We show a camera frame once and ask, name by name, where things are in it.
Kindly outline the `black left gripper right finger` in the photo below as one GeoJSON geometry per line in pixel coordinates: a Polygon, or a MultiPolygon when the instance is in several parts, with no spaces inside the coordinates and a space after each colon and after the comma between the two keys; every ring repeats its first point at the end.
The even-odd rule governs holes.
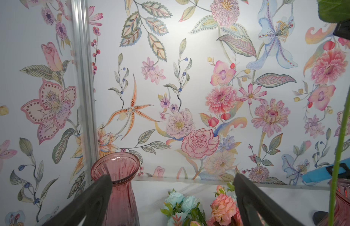
{"type": "Polygon", "coordinates": [[[302,223],[274,202],[242,174],[234,178],[235,194],[244,226],[261,226],[261,218],[270,226],[301,226],[302,223]]]}

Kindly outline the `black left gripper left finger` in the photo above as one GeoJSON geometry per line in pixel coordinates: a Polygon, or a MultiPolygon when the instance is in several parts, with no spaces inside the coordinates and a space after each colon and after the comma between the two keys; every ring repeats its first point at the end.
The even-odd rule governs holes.
{"type": "Polygon", "coordinates": [[[112,181],[101,176],[58,214],[45,222],[45,226],[101,226],[107,211],[112,181]]]}

